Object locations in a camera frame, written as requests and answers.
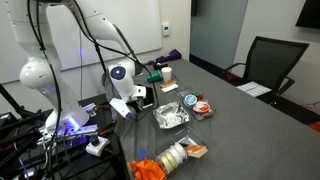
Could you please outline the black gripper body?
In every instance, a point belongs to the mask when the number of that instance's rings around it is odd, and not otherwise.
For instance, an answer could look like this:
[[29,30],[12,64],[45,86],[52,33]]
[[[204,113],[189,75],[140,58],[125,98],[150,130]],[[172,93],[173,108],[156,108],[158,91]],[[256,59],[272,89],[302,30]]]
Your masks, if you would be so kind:
[[146,88],[146,97],[145,98],[139,98],[136,101],[136,107],[138,111],[145,110],[147,108],[150,108],[154,105],[154,95],[153,95],[153,89],[151,87]]

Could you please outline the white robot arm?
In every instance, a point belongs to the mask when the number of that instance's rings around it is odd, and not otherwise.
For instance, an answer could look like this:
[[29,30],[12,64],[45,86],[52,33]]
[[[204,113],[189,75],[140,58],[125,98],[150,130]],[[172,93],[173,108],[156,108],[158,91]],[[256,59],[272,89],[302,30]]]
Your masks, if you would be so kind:
[[48,9],[59,6],[68,9],[94,45],[111,40],[121,47],[119,53],[127,56],[131,53],[130,46],[121,31],[108,21],[96,0],[0,0],[0,3],[1,80],[17,78],[54,106],[45,122],[45,132],[53,135],[64,128],[80,129],[88,122],[89,114],[61,79],[62,62],[69,57],[67,53],[72,47],[55,44]]

